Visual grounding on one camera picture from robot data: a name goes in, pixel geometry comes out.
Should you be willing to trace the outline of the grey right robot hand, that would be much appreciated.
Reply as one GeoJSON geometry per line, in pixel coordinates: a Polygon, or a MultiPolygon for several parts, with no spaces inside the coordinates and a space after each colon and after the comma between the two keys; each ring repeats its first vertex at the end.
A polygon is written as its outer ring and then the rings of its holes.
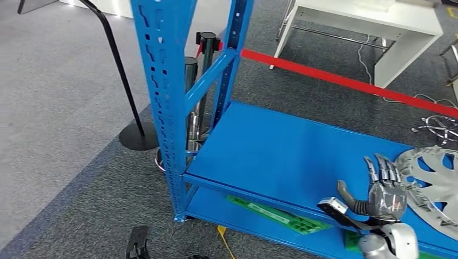
{"type": "Polygon", "coordinates": [[[347,190],[346,183],[336,184],[344,203],[355,214],[388,222],[398,222],[407,209],[407,189],[402,184],[398,168],[385,156],[374,154],[378,162],[375,171],[372,160],[364,156],[368,168],[369,187],[366,200],[358,200],[347,190]]]}

